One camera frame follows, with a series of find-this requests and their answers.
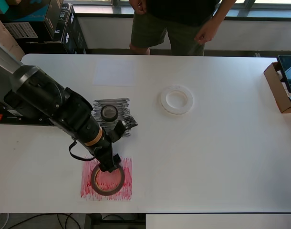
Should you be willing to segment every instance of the cardboard box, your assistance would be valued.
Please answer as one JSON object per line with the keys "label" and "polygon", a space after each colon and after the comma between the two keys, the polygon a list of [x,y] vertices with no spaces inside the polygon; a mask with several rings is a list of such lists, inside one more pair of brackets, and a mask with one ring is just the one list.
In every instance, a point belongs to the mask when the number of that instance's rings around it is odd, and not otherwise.
{"label": "cardboard box", "polygon": [[54,38],[48,42],[26,42],[22,45],[26,53],[77,54],[77,46],[66,22],[57,24]]}
{"label": "cardboard box", "polygon": [[14,57],[20,61],[25,53],[11,36],[9,31],[0,21],[0,44],[3,45]]}
{"label": "cardboard box", "polygon": [[21,0],[7,0],[7,3],[10,5],[10,6],[16,6],[18,4],[20,4]]}
{"label": "cardboard box", "polygon": [[281,70],[280,64],[274,62],[264,71],[264,75],[269,83],[280,112],[291,113],[291,101],[277,74],[279,70]]}
{"label": "cardboard box", "polygon": [[1,21],[21,41],[52,40],[63,0],[22,0],[0,15]]}
{"label": "cardboard box", "polygon": [[9,5],[7,4],[6,0],[0,0],[0,14],[7,12],[9,9]]}
{"label": "cardboard box", "polygon": [[86,41],[80,27],[78,18],[75,17],[73,5],[69,3],[64,3],[62,5],[59,21],[67,22],[71,33],[73,34],[75,43],[78,47],[79,54],[86,54],[85,49],[87,49]]}

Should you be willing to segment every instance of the brown box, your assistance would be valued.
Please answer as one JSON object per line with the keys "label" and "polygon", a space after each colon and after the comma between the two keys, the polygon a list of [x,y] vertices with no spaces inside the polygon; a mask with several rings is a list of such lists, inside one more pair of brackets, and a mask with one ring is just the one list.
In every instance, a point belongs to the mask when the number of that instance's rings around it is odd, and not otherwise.
{"label": "brown box", "polygon": [[25,55],[23,50],[17,44],[15,39],[11,36],[9,31],[4,27],[0,21],[0,44],[3,45],[9,52],[20,61]]}
{"label": "brown box", "polygon": [[21,0],[7,0],[8,5],[15,6],[18,5],[21,2]]}
{"label": "brown box", "polygon": [[264,71],[264,75],[269,83],[271,92],[273,92],[280,112],[291,113],[291,101],[277,74],[277,71],[279,70],[281,70],[280,64],[278,62],[274,62]]}

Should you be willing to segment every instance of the window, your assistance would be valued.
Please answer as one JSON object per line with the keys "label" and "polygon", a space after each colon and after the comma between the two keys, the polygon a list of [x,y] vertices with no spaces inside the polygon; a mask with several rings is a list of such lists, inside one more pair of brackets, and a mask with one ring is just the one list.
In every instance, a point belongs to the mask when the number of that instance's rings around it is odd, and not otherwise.
{"label": "window", "polygon": [[[113,5],[130,6],[129,0],[65,0],[73,4],[95,4],[95,5]],[[291,0],[237,0],[235,9],[250,11],[251,9],[276,9],[291,10]]]}
{"label": "window", "polygon": [[264,3],[264,4],[291,4],[291,0],[256,0],[255,3]]}

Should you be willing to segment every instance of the green shorts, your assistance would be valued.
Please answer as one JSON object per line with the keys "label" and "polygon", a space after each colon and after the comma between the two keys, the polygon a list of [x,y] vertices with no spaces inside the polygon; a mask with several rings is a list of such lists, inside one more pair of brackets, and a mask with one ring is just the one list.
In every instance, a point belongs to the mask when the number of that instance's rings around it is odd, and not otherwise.
{"label": "green shorts", "polygon": [[192,27],[152,16],[135,14],[132,26],[131,44],[139,48],[149,48],[164,42],[166,32],[173,55],[203,56],[204,45],[199,45],[195,36],[200,27]]}

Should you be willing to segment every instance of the white ring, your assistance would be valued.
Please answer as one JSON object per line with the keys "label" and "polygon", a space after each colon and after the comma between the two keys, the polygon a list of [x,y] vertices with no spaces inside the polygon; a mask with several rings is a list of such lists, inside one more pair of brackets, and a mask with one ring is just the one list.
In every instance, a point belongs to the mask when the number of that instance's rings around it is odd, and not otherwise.
{"label": "white ring", "polygon": [[[183,93],[186,98],[187,98],[187,103],[180,108],[174,108],[172,107],[166,100],[166,97],[169,93],[171,92],[181,92]],[[184,113],[187,113],[193,106],[193,96],[191,94],[191,92],[183,87],[183,86],[179,86],[179,85],[174,85],[171,87],[168,87],[166,89],[164,89],[160,95],[160,104],[161,106],[169,113],[173,114],[173,115],[181,115]]]}

